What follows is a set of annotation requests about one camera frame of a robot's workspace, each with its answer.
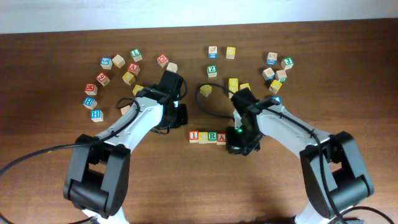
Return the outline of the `green R block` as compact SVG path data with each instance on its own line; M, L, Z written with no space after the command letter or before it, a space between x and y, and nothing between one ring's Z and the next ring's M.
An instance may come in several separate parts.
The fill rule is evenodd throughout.
M217 132L208 132L208 140L207 143L217 143Z

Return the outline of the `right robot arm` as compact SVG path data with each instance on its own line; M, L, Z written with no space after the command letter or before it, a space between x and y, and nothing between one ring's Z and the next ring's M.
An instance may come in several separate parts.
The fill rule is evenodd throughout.
M230 154L248 155L269 136L301 162L306 207L293 223L329 223L374 193L374 184L352 135L330 134L298 119L276 98L260 101L247 88L231 98L233 127L226 129Z

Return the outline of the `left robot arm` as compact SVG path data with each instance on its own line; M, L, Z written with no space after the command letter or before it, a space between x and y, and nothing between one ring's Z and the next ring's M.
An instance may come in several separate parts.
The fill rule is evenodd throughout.
M122 210L129 185L131 153L149 132L168 134L187 124L187 107L180 104L187 83L165 71L160 82L136 93L130 109L113 125L75 141L63 196L87 215L85 223L126 223Z

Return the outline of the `red I block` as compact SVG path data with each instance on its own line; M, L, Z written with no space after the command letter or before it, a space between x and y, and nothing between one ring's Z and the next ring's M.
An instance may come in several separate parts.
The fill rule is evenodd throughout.
M197 143L199 141L198 138L199 131L189 131L189 141L190 143Z

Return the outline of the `yellow C block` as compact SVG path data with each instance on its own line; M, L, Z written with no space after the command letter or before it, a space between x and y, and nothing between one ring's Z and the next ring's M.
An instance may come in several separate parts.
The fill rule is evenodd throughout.
M199 132L198 133L198 143L199 144L208 143L208 132Z

